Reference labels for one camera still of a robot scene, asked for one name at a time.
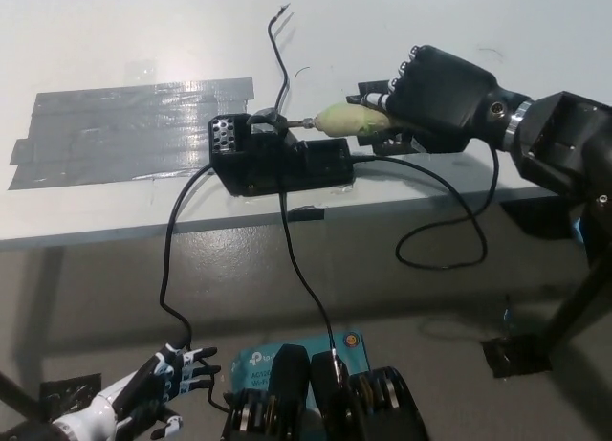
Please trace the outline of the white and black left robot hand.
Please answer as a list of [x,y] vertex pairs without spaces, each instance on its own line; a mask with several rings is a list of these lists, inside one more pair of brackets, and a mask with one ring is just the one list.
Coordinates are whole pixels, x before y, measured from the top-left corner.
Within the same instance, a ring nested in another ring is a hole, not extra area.
[[68,440],[135,440],[146,431],[152,440],[178,433],[183,417],[168,407],[175,398],[212,387],[220,371],[206,359],[215,347],[185,351],[167,343],[138,370],[101,390],[87,408],[53,421]]

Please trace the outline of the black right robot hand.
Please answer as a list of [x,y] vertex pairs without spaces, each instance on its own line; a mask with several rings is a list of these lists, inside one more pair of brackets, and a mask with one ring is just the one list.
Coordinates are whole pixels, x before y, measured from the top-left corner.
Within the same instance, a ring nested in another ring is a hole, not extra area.
[[428,153],[465,150],[472,139],[500,150],[512,115],[529,98],[498,85],[489,71],[430,45],[415,46],[387,92],[361,104],[410,126]]

